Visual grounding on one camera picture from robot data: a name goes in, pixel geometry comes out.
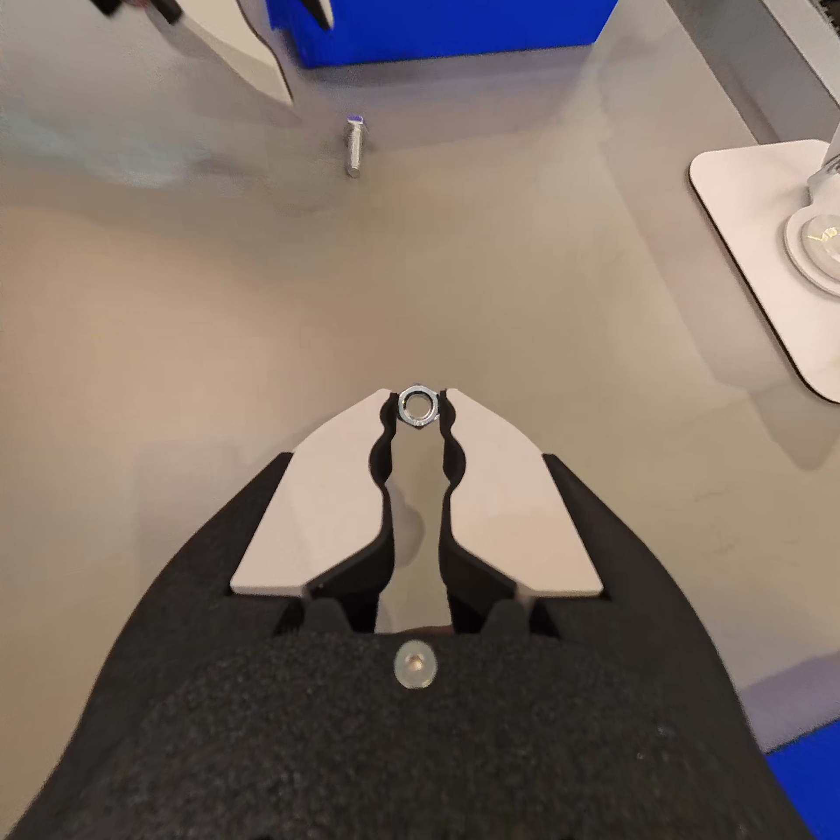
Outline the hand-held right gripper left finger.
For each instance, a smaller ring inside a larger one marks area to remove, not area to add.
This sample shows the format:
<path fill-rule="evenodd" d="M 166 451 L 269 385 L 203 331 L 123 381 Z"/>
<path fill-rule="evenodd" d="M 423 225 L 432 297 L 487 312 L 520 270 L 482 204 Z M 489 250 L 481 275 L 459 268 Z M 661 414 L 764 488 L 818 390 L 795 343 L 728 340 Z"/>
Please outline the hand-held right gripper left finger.
<path fill-rule="evenodd" d="M 338 601 L 375 621 L 396 568 L 418 552 L 418 512 L 391 482 L 397 395 L 381 389 L 310 432 L 290 459 L 230 590 Z"/>

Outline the silver bolt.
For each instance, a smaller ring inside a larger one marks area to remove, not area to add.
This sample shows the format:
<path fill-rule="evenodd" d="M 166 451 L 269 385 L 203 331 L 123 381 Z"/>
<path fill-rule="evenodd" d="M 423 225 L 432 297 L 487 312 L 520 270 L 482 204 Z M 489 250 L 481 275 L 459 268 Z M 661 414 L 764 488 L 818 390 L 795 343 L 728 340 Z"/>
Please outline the silver bolt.
<path fill-rule="evenodd" d="M 344 170 L 348 177 L 358 179 L 361 175 L 364 138 L 367 128 L 360 114 L 347 117 L 344 126 Z"/>

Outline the white document stand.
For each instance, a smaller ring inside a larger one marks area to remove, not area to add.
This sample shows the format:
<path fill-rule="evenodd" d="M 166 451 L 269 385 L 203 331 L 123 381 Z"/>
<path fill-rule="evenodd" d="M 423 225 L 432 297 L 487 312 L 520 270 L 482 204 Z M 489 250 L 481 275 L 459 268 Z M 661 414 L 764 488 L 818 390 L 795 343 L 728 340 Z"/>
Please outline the white document stand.
<path fill-rule="evenodd" d="M 839 129 L 699 154 L 689 182 L 800 380 L 839 403 Z"/>

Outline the grey desk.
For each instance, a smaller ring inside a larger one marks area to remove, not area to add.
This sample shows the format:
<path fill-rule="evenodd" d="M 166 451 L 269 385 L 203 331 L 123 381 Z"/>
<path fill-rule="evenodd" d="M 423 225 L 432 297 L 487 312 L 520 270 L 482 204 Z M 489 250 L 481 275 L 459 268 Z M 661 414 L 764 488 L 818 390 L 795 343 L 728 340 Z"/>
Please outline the grey desk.
<path fill-rule="evenodd" d="M 456 387 L 656 552 L 758 734 L 838 714 L 838 409 L 687 182 L 749 132 L 666 2 L 273 108 L 143 14 L 2 2 L 2 762 L 175 551 L 371 392 Z M 360 177 L 344 126 L 366 123 Z"/>

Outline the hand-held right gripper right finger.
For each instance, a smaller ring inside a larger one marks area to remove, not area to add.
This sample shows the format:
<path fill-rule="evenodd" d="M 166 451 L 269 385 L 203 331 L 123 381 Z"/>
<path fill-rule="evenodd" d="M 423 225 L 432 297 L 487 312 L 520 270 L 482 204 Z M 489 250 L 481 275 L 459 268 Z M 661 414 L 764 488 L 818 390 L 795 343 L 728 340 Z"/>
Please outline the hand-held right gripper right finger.
<path fill-rule="evenodd" d="M 438 567 L 476 619 L 511 600 L 596 598 L 604 584 L 540 448 L 457 389 L 439 395 L 444 494 Z"/>

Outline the silver hex nut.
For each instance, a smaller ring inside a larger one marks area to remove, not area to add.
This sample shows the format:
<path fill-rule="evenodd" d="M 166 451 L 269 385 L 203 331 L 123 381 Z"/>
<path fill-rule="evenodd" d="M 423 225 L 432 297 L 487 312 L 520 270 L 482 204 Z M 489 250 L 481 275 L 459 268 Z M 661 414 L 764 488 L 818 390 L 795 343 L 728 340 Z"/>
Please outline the silver hex nut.
<path fill-rule="evenodd" d="M 439 416 L 438 393 L 425 385 L 410 385 L 398 397 L 397 415 L 415 429 L 434 424 Z"/>

